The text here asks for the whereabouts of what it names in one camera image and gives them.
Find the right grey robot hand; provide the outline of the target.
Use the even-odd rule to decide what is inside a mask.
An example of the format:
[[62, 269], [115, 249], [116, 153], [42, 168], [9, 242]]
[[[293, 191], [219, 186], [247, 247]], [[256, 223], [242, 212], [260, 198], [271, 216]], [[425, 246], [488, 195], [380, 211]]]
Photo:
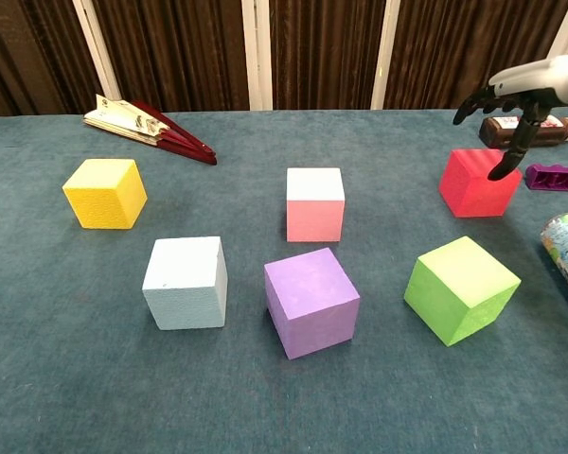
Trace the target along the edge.
[[468, 96], [456, 111], [458, 125], [477, 110], [489, 114], [496, 109], [522, 111], [519, 125], [501, 161], [488, 179], [505, 178], [522, 161], [541, 123], [551, 111], [568, 107], [568, 55], [533, 61], [507, 68], [490, 77], [488, 84]]

